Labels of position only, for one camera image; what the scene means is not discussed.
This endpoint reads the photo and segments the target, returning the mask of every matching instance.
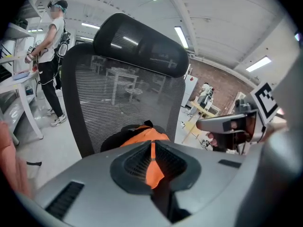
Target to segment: blue object on table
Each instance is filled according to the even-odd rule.
[[[29,75],[29,71],[27,72],[22,72],[16,75],[13,75],[13,80],[19,80],[21,78],[27,77]]]

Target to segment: white ceiling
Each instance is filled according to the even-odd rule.
[[[50,0],[37,0],[46,4]],[[123,12],[181,43],[174,26],[182,26],[196,56],[218,62],[246,77],[241,68],[277,27],[284,11],[275,0],[67,0],[67,28],[93,38],[97,26]]]

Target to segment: white sneaker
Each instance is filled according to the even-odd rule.
[[[52,116],[55,113],[55,111],[53,109],[49,109],[47,110],[47,116]]]
[[[59,126],[60,124],[62,124],[64,121],[66,121],[66,116],[65,116],[65,114],[63,113],[62,114],[62,116],[60,116],[60,117],[57,117],[56,116],[56,118],[55,118],[55,121],[53,122],[53,123],[51,123],[51,126],[52,127],[57,127],[57,126]]]

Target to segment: black pants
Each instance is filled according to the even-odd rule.
[[[52,61],[38,64],[40,82],[44,95],[50,106],[58,117],[62,116],[63,112],[53,87],[53,77],[56,75],[58,68]]]

